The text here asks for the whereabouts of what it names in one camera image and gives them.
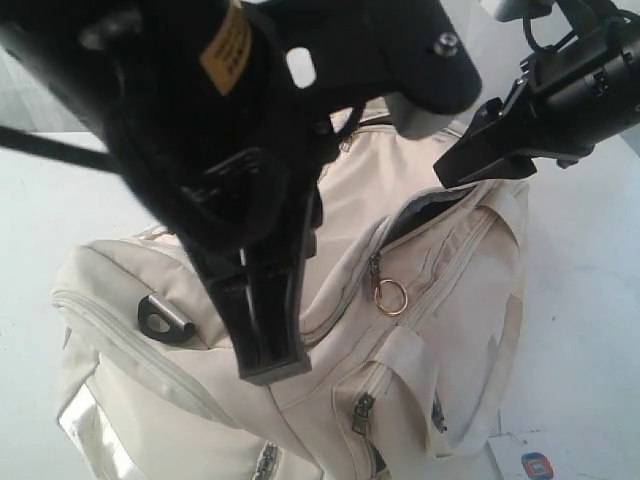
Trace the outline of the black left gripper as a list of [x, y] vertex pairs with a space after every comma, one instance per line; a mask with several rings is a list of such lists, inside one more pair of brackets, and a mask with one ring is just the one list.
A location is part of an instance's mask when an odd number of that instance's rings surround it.
[[451, 117], [482, 88], [438, 1], [109, 1], [100, 28], [109, 148], [207, 280], [301, 269], [367, 102]]

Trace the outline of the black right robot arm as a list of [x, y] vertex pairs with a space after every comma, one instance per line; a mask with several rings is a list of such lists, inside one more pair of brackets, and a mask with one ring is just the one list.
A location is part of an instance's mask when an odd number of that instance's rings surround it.
[[451, 188], [488, 179], [524, 179], [534, 161], [561, 168], [639, 123], [639, 16], [612, 1], [560, 1], [570, 26], [557, 43], [539, 44], [532, 23], [551, 1], [485, 1], [496, 20], [521, 21], [531, 54], [505, 99], [475, 113], [469, 128], [434, 165]]

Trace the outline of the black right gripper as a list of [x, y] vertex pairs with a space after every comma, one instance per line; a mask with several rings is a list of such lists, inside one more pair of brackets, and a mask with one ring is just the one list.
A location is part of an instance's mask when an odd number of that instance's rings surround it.
[[529, 78], [474, 114], [463, 136], [434, 164], [446, 188], [534, 175], [535, 158], [571, 165], [600, 142], [600, 86], [587, 76], [548, 89]]

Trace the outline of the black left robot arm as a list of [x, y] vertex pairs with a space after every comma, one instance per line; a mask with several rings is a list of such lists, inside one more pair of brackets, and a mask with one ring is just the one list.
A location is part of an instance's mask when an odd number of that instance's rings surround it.
[[318, 180], [366, 104], [420, 139], [482, 89], [438, 1], [5, 1], [1, 45], [177, 234], [256, 385], [310, 369]]

